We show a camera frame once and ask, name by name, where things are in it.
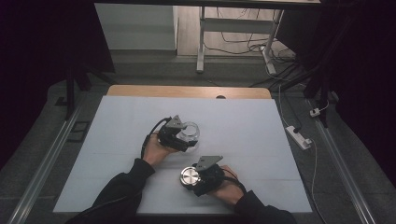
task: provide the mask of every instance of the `person's left hand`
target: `person's left hand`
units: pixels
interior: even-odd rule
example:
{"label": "person's left hand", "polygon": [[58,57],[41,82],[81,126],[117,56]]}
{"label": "person's left hand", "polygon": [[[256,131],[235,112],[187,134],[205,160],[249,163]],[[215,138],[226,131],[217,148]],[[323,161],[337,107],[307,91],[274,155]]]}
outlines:
{"label": "person's left hand", "polygon": [[176,149],[171,147],[164,147],[158,141],[158,132],[153,133],[145,149],[143,160],[151,166],[155,166],[163,161],[165,157],[171,153],[177,152]]}

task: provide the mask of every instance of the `white power strip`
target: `white power strip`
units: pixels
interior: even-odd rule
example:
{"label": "white power strip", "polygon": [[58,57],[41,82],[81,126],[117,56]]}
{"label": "white power strip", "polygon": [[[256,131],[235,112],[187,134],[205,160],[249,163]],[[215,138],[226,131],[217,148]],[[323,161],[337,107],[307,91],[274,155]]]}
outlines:
{"label": "white power strip", "polygon": [[305,149],[308,149],[311,147],[311,145],[309,145],[312,143],[311,139],[309,139],[309,138],[305,139],[305,138],[303,138],[303,136],[300,133],[295,133],[294,132],[295,128],[293,126],[289,126],[285,129],[286,129],[286,131],[288,131],[288,134],[290,134],[290,136],[294,139],[294,141],[297,143],[297,145],[302,150],[305,150]]}

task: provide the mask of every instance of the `person's right hand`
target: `person's right hand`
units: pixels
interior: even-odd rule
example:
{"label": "person's right hand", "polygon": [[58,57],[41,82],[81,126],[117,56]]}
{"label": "person's right hand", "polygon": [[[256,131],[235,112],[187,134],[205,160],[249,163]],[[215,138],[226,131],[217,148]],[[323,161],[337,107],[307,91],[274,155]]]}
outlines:
{"label": "person's right hand", "polygon": [[[237,178],[236,173],[231,170],[227,165],[221,166],[224,169],[224,174],[230,178]],[[208,193],[209,195],[213,195],[226,203],[231,205],[236,205],[239,199],[244,196],[244,192],[234,183],[228,180],[224,180],[221,186],[218,189],[215,189]]]}

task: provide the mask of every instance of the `metal frame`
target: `metal frame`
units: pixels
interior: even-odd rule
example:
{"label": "metal frame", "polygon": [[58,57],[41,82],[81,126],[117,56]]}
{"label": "metal frame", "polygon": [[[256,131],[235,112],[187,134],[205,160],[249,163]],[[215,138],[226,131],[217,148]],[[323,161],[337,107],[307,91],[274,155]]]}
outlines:
{"label": "metal frame", "polygon": [[254,20],[235,20],[235,19],[218,19],[205,18],[205,7],[200,10],[200,35],[197,56],[197,73],[204,72],[204,35],[205,32],[229,32],[229,33],[250,33],[250,34],[267,34],[268,41],[264,49],[262,49],[262,56],[264,57],[265,65],[267,66],[270,75],[275,75],[276,70],[269,55],[277,28],[279,26],[280,18],[283,10],[277,10],[275,19],[273,21],[254,21]]}

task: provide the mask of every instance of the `gray floor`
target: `gray floor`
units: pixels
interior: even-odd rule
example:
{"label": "gray floor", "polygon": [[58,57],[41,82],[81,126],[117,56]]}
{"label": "gray floor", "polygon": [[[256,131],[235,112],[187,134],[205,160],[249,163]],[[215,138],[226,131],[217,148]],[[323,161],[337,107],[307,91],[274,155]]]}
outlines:
{"label": "gray floor", "polygon": [[[122,84],[183,86],[215,86],[216,84],[225,87],[247,87],[254,82],[268,78],[263,72],[262,60],[259,59],[209,58],[206,60],[205,73],[202,75],[195,73],[193,57],[118,54],[114,55],[113,59],[116,62],[117,74],[111,76]],[[284,67],[286,64],[276,65],[278,70]],[[101,97],[106,94],[109,87],[97,77],[90,76],[90,78],[93,87],[86,92],[88,98],[77,121],[91,122],[93,120]],[[285,120],[289,124],[298,125],[291,111],[293,109],[304,125],[301,133],[305,137],[315,139],[317,144],[318,168],[315,198],[318,208],[327,223],[361,223],[332,164],[328,150],[318,134],[315,122],[308,116],[309,107],[301,94],[301,88],[296,87],[286,93],[291,107],[284,95],[281,96],[281,102]],[[278,102],[277,93],[274,92],[272,95]],[[53,85],[49,89],[49,99],[40,117],[15,155],[0,172],[0,223],[8,221],[43,156],[61,129],[64,123],[65,107],[55,106],[55,102],[59,97],[64,96],[64,82]],[[334,110],[334,104],[329,106],[328,111],[331,133],[366,201],[371,206],[377,223],[395,223],[395,188],[389,183],[361,141],[340,120]],[[80,138],[78,135],[79,133],[71,133],[68,138],[78,139]],[[301,151],[291,139],[289,140],[302,178],[307,188],[311,189],[315,150]],[[71,215],[53,214],[51,210],[56,204],[81,146],[81,143],[70,141],[65,143],[26,223],[64,223],[71,217]],[[320,223],[316,211],[310,214],[294,215],[299,223]]]}

